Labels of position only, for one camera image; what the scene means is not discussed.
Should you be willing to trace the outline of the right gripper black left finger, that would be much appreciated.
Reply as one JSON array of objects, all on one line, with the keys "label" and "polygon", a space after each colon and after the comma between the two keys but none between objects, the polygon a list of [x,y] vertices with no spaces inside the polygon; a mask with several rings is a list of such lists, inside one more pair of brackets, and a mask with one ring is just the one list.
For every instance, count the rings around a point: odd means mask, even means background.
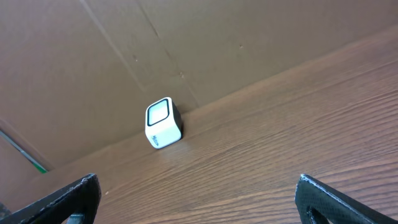
[{"label": "right gripper black left finger", "polygon": [[20,209],[1,220],[1,223],[94,223],[101,200],[96,174],[90,173]]}]

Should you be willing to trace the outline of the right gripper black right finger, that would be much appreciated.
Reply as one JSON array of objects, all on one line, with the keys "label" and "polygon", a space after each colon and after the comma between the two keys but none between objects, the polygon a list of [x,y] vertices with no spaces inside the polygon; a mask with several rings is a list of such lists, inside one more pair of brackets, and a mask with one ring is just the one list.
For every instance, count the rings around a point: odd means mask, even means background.
[{"label": "right gripper black right finger", "polygon": [[393,223],[388,217],[323,182],[302,174],[295,188],[302,223]]}]

